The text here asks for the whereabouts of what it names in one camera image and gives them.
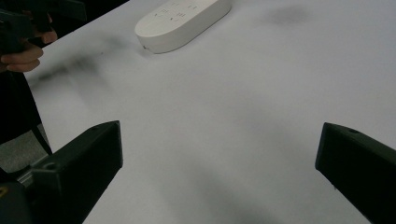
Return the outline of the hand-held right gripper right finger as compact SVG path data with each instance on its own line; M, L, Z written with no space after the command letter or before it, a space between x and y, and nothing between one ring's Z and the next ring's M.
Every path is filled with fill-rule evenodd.
M324 123L315 168L372 224L396 224L396 150Z

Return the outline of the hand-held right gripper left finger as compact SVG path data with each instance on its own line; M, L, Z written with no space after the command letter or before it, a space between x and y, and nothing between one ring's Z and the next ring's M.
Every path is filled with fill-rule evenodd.
M91 127L34 165L39 224L82 224L122 163L115 120Z

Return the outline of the white power strip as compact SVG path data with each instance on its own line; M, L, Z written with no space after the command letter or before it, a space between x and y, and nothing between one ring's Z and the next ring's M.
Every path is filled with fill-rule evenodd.
M191 42L231 8L231 0L169 0L144 16L134 32L144 49L165 53Z

